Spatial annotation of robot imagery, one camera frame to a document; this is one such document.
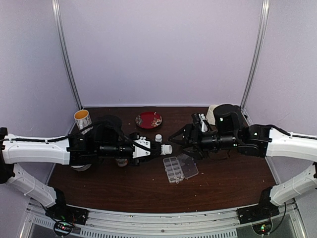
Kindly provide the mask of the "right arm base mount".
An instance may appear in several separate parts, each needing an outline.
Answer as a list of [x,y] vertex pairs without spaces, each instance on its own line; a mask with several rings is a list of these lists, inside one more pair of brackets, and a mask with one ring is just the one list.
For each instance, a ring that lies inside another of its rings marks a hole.
[[240,224],[256,222],[279,215],[279,207],[271,203],[271,190],[272,186],[261,192],[257,205],[237,209]]

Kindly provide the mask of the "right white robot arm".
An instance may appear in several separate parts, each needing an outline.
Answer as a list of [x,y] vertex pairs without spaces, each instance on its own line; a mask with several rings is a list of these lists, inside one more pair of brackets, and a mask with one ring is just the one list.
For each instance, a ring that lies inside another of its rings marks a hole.
[[264,219],[284,202],[317,186],[317,138],[287,132],[275,125],[246,125],[238,105],[222,104],[213,110],[215,128],[204,114],[192,114],[192,123],[172,134],[168,140],[192,148],[193,157],[205,158],[210,152],[236,150],[245,156],[259,158],[289,157],[311,161],[312,164],[288,181],[262,191],[254,215]]

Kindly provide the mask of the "grey lid pill bottle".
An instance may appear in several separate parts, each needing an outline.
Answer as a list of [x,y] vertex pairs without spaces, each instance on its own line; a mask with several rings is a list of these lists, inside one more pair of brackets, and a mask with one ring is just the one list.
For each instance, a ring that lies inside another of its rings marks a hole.
[[119,167],[125,167],[128,165],[127,159],[115,159],[115,161]]

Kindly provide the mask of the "clear plastic pill organizer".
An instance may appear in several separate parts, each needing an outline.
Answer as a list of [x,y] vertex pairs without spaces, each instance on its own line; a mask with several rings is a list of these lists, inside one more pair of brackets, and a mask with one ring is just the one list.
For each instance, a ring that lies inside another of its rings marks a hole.
[[164,158],[163,165],[169,183],[178,184],[184,179],[190,179],[199,173],[194,159],[186,154]]

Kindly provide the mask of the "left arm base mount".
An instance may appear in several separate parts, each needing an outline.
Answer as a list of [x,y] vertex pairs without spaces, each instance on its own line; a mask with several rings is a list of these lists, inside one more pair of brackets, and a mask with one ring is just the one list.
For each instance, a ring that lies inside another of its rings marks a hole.
[[83,208],[68,206],[64,193],[57,188],[54,189],[54,192],[56,194],[55,205],[46,207],[46,215],[59,221],[85,225],[89,211]]

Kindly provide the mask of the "white pill bottle front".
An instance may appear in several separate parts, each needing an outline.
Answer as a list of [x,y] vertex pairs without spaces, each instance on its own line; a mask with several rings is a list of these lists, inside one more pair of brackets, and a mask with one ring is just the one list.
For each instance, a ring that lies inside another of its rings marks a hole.
[[160,145],[160,155],[169,155],[172,154],[173,148],[170,144],[161,144]]

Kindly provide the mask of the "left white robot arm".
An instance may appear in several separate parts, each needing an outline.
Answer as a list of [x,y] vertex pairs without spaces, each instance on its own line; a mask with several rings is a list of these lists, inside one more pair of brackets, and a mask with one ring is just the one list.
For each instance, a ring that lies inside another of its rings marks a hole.
[[14,186],[60,220],[71,216],[62,191],[46,186],[25,172],[21,162],[67,165],[85,171],[105,158],[138,165],[141,159],[171,154],[171,145],[152,141],[139,133],[124,134],[121,119],[108,115],[104,120],[85,126],[62,137],[21,137],[0,129],[0,181]]

